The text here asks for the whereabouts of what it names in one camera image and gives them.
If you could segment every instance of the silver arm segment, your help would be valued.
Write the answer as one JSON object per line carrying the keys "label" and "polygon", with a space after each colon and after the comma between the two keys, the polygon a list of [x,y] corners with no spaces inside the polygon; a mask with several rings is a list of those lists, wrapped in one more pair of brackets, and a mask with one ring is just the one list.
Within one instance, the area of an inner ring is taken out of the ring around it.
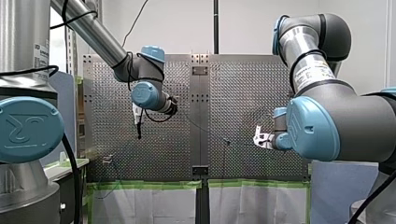
{"label": "silver arm segment", "polygon": [[[59,14],[62,14],[64,0],[51,0],[51,6]],[[72,20],[90,11],[82,1],[68,0],[65,11],[66,20]],[[86,14],[68,25],[113,68],[114,78],[117,81],[138,80],[138,86],[136,85],[132,91],[132,98],[136,105],[143,109],[170,115],[177,112],[175,98],[163,92],[163,60],[158,61],[154,57],[146,57],[143,53],[141,57],[134,60],[132,53],[128,53],[92,13]]]}
{"label": "silver arm segment", "polygon": [[[64,0],[52,0],[51,6],[62,16]],[[67,3],[66,19],[71,20],[91,10],[79,0],[69,0]],[[128,73],[120,71],[118,67],[125,67],[128,57],[126,50],[119,44],[107,28],[97,20],[94,14],[87,14],[69,24],[95,52],[117,72],[116,79],[128,81]]]}

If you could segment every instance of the vertical pole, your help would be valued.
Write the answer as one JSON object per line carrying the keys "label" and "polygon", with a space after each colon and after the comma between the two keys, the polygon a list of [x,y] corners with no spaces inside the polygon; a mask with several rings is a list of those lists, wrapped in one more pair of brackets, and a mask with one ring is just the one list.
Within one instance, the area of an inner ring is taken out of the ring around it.
{"label": "vertical pole", "polygon": [[219,0],[213,0],[214,3],[214,44],[215,44],[215,54],[219,54]]}

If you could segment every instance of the light blue joint cap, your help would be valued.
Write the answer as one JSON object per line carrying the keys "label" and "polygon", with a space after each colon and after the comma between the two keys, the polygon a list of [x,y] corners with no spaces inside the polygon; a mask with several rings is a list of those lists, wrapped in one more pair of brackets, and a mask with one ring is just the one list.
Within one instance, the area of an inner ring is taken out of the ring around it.
{"label": "light blue joint cap", "polygon": [[147,45],[142,48],[141,53],[150,59],[158,61],[160,63],[165,63],[165,51],[160,47]]}
{"label": "light blue joint cap", "polygon": [[34,97],[0,101],[0,161],[35,161],[55,149],[64,135],[64,121],[55,106]]}
{"label": "light blue joint cap", "polygon": [[396,87],[389,87],[389,88],[382,90],[381,92],[387,92],[387,93],[396,95]]}
{"label": "light blue joint cap", "polygon": [[310,160],[333,161],[340,153],[340,137],[332,117],[306,96],[292,99],[286,114],[292,148]]}
{"label": "light blue joint cap", "polygon": [[286,108],[286,107],[278,107],[278,108],[275,108],[273,118],[276,119],[277,117],[286,115],[286,111],[287,111],[287,108]]}
{"label": "light blue joint cap", "polygon": [[134,86],[131,92],[132,101],[143,109],[154,109],[160,100],[160,94],[154,85],[141,81]]}
{"label": "light blue joint cap", "polygon": [[276,142],[276,147],[278,149],[282,149],[282,150],[292,149],[290,135],[288,133],[280,134],[275,140],[275,142]]}

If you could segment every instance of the robotic arm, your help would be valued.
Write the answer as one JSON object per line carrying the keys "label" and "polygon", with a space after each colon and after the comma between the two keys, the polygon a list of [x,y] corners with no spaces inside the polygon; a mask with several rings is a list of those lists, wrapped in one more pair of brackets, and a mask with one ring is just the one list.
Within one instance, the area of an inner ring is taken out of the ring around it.
{"label": "robotic arm", "polygon": [[69,23],[69,26],[113,68],[114,78],[119,82],[138,82],[131,93],[134,104],[168,115],[176,114],[175,98],[163,91],[164,51],[155,46],[145,46],[134,60],[133,54],[127,52],[106,27],[89,13],[91,10],[82,1],[52,0],[51,6],[62,16],[64,2],[67,21],[86,14]]}
{"label": "robotic arm", "polygon": [[289,68],[295,96],[275,111],[272,147],[311,160],[396,161],[392,90],[359,96],[336,78],[350,45],[347,24],[335,15],[278,20],[273,53]]}

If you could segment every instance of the metal bracket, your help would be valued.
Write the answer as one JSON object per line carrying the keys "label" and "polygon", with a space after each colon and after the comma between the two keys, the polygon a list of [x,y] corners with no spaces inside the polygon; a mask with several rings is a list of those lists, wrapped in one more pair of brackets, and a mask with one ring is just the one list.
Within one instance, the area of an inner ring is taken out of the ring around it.
{"label": "metal bracket", "polygon": [[208,175],[209,167],[207,165],[192,166],[192,175]]}
{"label": "metal bracket", "polygon": [[207,66],[194,66],[192,68],[193,76],[207,76],[209,68]]}

